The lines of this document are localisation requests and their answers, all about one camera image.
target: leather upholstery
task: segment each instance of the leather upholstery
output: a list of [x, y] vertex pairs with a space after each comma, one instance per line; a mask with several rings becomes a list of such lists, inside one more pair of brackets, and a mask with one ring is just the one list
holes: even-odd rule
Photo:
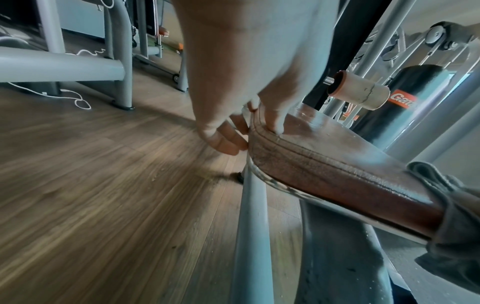
[[248, 151], [275, 180], [422, 238], [443, 218], [440, 200], [404, 164], [304, 104], [287, 116], [282, 135], [266, 129], [260, 107]]

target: gray cloth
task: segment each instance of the gray cloth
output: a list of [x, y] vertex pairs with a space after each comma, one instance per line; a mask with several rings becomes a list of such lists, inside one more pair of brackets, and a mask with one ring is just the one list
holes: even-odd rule
[[427, 253], [415, 261], [426, 271], [480, 294], [480, 191], [466, 188], [428, 163], [412, 162], [407, 168], [445, 205]]

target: red logo label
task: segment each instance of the red logo label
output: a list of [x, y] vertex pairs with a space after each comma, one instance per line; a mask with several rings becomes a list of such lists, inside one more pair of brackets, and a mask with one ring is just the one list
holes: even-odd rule
[[391, 95], [388, 101], [401, 106], [402, 108], [408, 109], [416, 105], [417, 97], [413, 96], [402, 90], [395, 90]]

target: black wheel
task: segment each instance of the black wheel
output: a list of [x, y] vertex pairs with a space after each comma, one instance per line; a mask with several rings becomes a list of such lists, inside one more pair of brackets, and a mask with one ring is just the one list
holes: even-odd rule
[[178, 84], [179, 83], [179, 78], [180, 78], [180, 74], [174, 74], [171, 79], [173, 80], [173, 82]]

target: ceiling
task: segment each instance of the ceiling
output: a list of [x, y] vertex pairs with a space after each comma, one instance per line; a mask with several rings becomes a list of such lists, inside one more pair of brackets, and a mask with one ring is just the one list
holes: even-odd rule
[[[380, 23], [384, 22], [398, 0], [393, 0]], [[464, 26], [480, 23], [480, 0], [417, 0], [402, 26], [406, 33], [424, 32], [440, 21]]]

